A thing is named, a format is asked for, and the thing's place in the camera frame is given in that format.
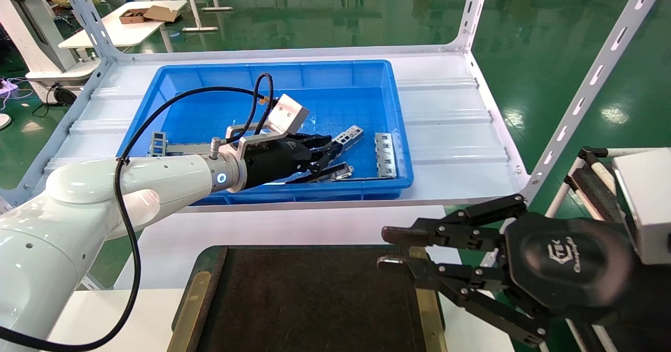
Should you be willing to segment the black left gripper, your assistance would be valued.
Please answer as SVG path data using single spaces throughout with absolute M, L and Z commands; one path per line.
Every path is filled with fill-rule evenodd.
M 243 190 L 275 182 L 296 173 L 308 174 L 287 184 L 314 182 L 325 177 L 323 171 L 342 153 L 343 145 L 332 142 L 331 135 L 298 134 L 247 145 L 243 158 L 246 181 Z

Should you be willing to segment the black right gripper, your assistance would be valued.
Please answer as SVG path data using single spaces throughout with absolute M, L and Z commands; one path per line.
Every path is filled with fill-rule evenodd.
M 506 228 L 504 236 L 488 228 L 510 218 L 517 220 Z M 457 209 L 441 219 L 417 218 L 408 228 L 384 226 L 382 237 L 404 247 L 486 252 L 500 248 L 505 241 L 511 285 L 501 269 L 400 255 L 379 257 L 377 268 L 404 273 L 416 288 L 442 294 L 530 347 L 546 341 L 549 317 L 592 324 L 617 319 L 637 266 L 637 254 L 622 225 L 527 214 L 520 194 Z M 539 318 L 483 293 L 502 289 L 520 309 Z

